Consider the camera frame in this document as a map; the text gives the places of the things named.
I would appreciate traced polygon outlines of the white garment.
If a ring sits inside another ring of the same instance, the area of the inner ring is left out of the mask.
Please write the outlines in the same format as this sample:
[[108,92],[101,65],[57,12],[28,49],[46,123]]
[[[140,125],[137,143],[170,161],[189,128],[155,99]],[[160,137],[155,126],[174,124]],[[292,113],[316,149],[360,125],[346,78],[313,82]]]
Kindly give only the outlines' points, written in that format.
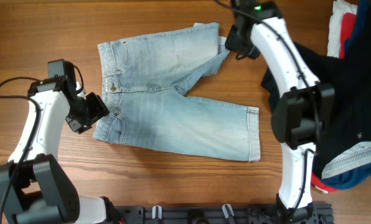
[[344,0],[336,0],[332,3],[332,16],[329,19],[329,35],[327,56],[339,58],[340,55],[340,32],[344,14],[356,15],[357,5]]

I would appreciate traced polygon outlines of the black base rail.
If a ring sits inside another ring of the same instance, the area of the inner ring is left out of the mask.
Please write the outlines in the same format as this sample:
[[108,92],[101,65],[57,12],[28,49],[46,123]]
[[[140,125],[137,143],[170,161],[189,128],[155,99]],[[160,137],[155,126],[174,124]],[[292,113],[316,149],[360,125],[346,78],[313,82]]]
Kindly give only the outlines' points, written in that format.
[[258,223],[313,223],[334,224],[332,205],[314,203],[299,208],[292,219],[285,209],[275,204],[253,204],[247,207],[234,207],[230,204],[221,207],[161,207],[151,208],[128,206],[116,208],[123,219],[121,223],[132,224],[258,224]]

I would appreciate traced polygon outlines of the light blue denim shorts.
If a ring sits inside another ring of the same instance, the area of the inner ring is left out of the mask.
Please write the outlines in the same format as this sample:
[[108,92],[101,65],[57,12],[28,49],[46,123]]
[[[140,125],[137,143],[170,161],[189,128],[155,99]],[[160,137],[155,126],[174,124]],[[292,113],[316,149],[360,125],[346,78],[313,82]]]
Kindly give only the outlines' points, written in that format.
[[231,161],[260,159],[259,109],[189,96],[229,51],[216,22],[98,45],[109,114],[94,138]]

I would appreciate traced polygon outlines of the grey patterned collar garment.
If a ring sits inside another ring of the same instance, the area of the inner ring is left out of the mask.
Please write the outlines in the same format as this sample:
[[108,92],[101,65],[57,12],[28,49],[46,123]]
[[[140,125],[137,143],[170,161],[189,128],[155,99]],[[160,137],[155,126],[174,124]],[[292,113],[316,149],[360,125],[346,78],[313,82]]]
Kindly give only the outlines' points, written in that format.
[[321,178],[328,179],[367,164],[371,164],[371,141],[360,142],[331,160]]

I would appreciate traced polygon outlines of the black garment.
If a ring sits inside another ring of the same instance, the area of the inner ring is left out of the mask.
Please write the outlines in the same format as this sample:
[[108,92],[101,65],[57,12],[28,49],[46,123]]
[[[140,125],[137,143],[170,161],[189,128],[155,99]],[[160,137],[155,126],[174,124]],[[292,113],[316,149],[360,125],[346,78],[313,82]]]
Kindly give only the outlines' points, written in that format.
[[371,141],[371,6],[345,58],[319,55],[301,44],[296,48],[321,83],[335,89],[330,126],[313,164],[314,174],[321,178],[331,160],[358,142]]

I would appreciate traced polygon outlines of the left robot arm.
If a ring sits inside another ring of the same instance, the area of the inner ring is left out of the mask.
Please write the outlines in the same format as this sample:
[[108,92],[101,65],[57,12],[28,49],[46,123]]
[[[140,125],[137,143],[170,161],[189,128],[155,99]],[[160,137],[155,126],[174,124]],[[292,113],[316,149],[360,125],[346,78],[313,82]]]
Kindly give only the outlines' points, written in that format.
[[79,196],[57,161],[64,124],[81,134],[110,113],[98,95],[85,94],[80,75],[60,59],[48,63],[46,79],[31,78],[20,141],[0,165],[0,223],[124,222],[108,198]]

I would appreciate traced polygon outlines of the dark blue garment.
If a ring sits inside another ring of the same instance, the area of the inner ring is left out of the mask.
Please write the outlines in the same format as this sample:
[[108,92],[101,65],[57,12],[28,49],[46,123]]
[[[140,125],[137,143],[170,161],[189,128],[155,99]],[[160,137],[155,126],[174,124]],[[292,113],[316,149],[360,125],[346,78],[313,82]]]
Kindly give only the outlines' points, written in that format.
[[[367,10],[370,7],[370,1],[360,1],[357,5],[356,21],[353,29],[351,38],[345,42],[345,56],[349,53],[350,47],[356,40],[357,36],[362,32],[365,25],[365,18]],[[332,191],[351,189],[368,177],[371,177],[371,164],[367,164],[345,173],[330,177],[328,179],[322,179],[322,183],[332,188]]]

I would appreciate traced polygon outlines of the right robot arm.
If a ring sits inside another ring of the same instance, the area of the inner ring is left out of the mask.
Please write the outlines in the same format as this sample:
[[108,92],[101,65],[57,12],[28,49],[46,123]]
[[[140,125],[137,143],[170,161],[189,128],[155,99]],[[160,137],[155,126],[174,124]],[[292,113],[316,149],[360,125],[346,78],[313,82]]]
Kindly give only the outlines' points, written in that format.
[[235,18],[226,48],[236,59],[262,55],[279,93],[271,128],[283,155],[281,187],[272,205],[255,205],[253,223],[322,223],[310,193],[312,164],[329,125],[335,91],[322,84],[299,54],[273,2],[231,1]]

